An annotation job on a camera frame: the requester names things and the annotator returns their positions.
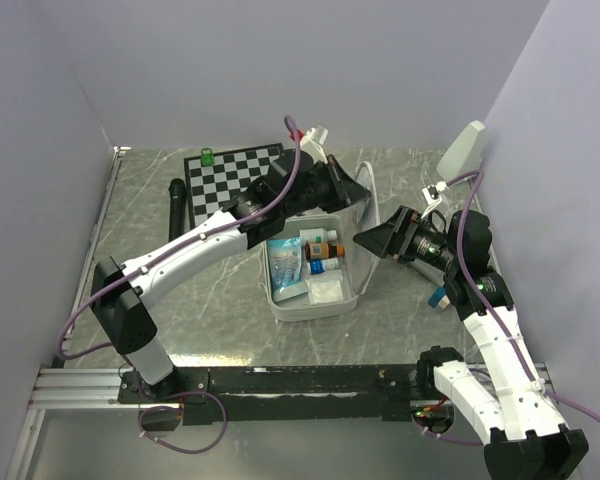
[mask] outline black microphone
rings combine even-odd
[[[169,184],[169,241],[184,233],[184,209],[187,201],[187,186],[181,178]]]

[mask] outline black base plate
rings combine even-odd
[[[415,384],[415,365],[329,365],[291,367],[178,367],[184,391],[218,396],[231,421],[380,417],[410,421],[409,403],[425,398]],[[133,386],[120,390],[123,404],[150,404]],[[215,402],[185,400],[184,425],[221,421]]]

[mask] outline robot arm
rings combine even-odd
[[[423,190],[429,205],[440,203],[439,187],[432,185]],[[470,288],[455,250],[460,215],[461,212],[453,215],[448,232],[439,232],[426,222],[426,215],[401,206],[385,223],[357,234],[353,240],[380,258],[389,255],[398,263],[419,259],[444,272],[446,293],[480,349],[497,398],[480,385],[454,349],[424,352],[418,362],[418,376],[421,388],[432,388],[447,396],[467,418],[485,444],[491,477],[568,478],[588,451],[584,433],[569,430],[544,394],[541,381],[530,381],[523,368],[520,357],[532,377],[539,378],[520,333],[506,283],[489,266],[489,219],[475,211],[469,211],[465,223],[465,263],[499,319]]]
[[[112,258],[96,265],[92,294],[132,272],[141,272],[103,295],[91,309],[113,347],[134,365],[156,398],[178,391],[180,382],[177,369],[158,341],[157,328],[149,314],[157,302],[210,265],[278,234],[291,216],[314,208],[336,212],[370,196],[333,156],[324,155],[311,130],[300,145],[300,166],[291,189],[264,215],[253,214],[270,205],[285,187],[294,167],[295,150],[285,151],[271,163],[266,175],[224,202],[219,211],[193,231],[121,265]]]

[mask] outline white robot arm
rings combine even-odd
[[[444,188],[440,184],[425,188],[427,203],[438,205]],[[588,443],[581,430],[568,428],[533,367],[513,299],[504,279],[489,264],[489,219],[469,210],[459,237],[462,212],[453,215],[444,232],[428,219],[431,211],[428,208],[421,215],[401,206],[385,223],[353,238],[378,257],[389,255],[404,264],[417,259],[444,272],[446,294],[480,349],[496,397],[452,348],[422,353],[418,362],[421,388],[449,398],[469,421],[485,445],[485,461],[493,479],[568,478],[587,453]],[[463,267],[456,252],[459,238],[463,239]],[[473,287],[493,308],[478,297],[464,267]]]

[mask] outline white packet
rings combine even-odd
[[[331,270],[320,275],[312,275],[305,282],[309,289],[309,301],[312,304],[341,302],[344,300],[342,270]]]

